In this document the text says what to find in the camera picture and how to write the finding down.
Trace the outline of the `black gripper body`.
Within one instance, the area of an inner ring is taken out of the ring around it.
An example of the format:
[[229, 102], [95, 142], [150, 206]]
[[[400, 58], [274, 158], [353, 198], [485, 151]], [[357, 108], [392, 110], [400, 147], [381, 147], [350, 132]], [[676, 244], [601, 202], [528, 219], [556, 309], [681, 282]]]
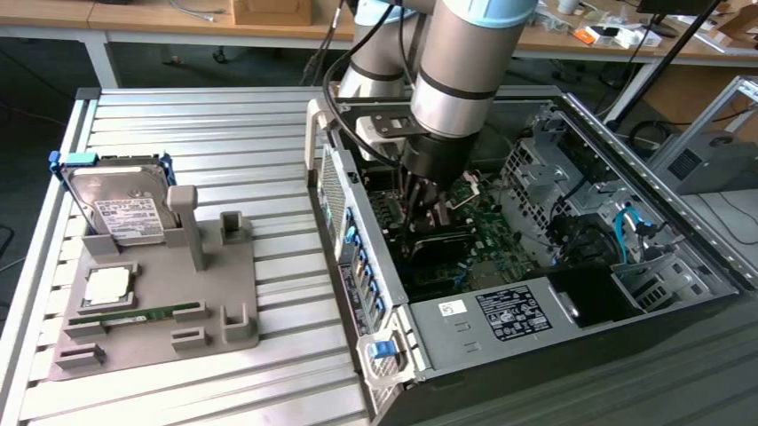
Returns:
[[434, 133], [413, 135], [404, 147], [402, 165], [440, 187], [452, 187], [468, 167], [478, 140], [478, 133], [464, 138], [444, 138]]

